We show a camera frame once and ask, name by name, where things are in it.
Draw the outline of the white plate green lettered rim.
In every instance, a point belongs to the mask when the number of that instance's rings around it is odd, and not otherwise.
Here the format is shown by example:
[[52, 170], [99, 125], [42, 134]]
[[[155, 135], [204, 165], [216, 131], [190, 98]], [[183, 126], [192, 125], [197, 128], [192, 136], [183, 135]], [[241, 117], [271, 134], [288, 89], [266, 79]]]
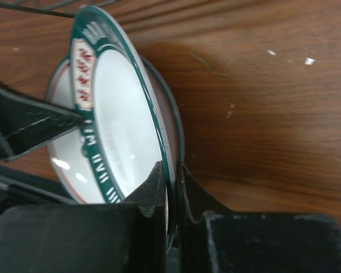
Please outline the white plate green lettered rim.
[[74, 17], [69, 74], [75, 111], [85, 119], [81, 136], [88, 164], [88, 182], [77, 186], [75, 198], [82, 204], [119, 203], [160, 163], [172, 243], [176, 157], [161, 99], [123, 28], [99, 7], [84, 7]]

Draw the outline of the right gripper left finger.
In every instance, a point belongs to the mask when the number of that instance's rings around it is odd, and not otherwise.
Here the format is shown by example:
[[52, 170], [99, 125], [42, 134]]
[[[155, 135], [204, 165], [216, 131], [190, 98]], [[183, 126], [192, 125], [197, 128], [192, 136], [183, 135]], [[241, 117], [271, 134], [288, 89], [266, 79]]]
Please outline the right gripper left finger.
[[0, 272], [165, 272], [165, 175], [115, 204], [20, 205], [0, 215]]

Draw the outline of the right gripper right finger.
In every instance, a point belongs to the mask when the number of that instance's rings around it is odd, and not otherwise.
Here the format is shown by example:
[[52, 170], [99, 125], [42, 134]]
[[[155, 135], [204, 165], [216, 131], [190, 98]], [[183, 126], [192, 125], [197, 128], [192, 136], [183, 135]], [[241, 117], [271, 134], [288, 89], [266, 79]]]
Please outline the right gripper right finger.
[[177, 164], [181, 272], [341, 272], [341, 226], [314, 213], [236, 212]]

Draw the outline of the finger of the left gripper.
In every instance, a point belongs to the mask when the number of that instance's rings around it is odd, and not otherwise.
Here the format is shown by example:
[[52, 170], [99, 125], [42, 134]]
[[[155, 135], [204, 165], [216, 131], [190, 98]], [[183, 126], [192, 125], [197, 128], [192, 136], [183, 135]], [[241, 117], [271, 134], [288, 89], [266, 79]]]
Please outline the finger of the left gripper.
[[0, 161], [22, 155], [81, 128], [74, 110], [21, 94], [0, 82]]

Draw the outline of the white plate red chinese characters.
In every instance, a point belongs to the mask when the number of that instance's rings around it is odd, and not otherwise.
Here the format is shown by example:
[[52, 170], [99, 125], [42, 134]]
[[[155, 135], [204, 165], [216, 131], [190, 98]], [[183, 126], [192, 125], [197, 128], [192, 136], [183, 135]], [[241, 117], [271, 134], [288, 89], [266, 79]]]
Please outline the white plate red chinese characters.
[[[166, 180], [176, 181], [176, 163], [184, 158], [184, 132], [180, 112], [174, 96], [159, 71], [146, 59], [143, 64], [150, 77], [156, 98], [160, 102], [165, 121], [167, 158], [164, 159]], [[105, 157], [96, 154], [87, 157], [80, 130], [61, 136], [47, 146], [53, 169], [65, 190], [80, 204], [118, 203], [129, 196], [148, 177], [140, 164], [134, 168], [139, 180], [130, 179], [119, 183], [112, 182], [105, 170]]]

